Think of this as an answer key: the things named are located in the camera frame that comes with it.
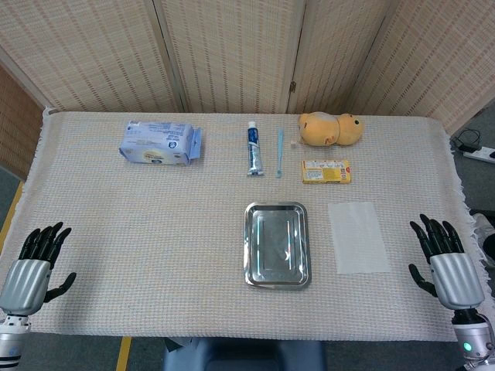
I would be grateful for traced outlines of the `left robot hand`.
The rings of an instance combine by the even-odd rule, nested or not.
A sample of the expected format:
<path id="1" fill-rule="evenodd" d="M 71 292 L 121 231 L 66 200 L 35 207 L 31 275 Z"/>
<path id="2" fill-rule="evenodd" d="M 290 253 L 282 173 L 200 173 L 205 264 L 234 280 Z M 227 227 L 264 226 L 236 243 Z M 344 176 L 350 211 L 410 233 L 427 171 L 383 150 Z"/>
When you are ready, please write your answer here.
<path id="1" fill-rule="evenodd" d="M 55 263 L 71 228 L 62 222 L 33 230 L 25 239 L 5 279 L 1 291 L 1 310 L 7 315 L 28 317 L 41 307 L 65 294 L 76 280 L 70 273 L 57 288 L 49 288 Z"/>

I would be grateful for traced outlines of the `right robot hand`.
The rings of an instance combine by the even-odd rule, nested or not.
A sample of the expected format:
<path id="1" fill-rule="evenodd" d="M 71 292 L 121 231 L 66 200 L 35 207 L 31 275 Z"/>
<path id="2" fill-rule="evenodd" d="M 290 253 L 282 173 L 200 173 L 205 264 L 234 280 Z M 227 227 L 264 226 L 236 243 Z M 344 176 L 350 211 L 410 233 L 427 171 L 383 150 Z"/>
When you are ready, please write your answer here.
<path id="1" fill-rule="evenodd" d="M 478 308 L 485 300 L 473 261 L 465 252 L 456 229 L 447 221 L 439 222 L 419 215 L 423 225 L 411 221 L 418 242 L 429 265 L 432 281 L 427 281 L 415 264 L 409 264 L 412 280 L 447 309 Z"/>

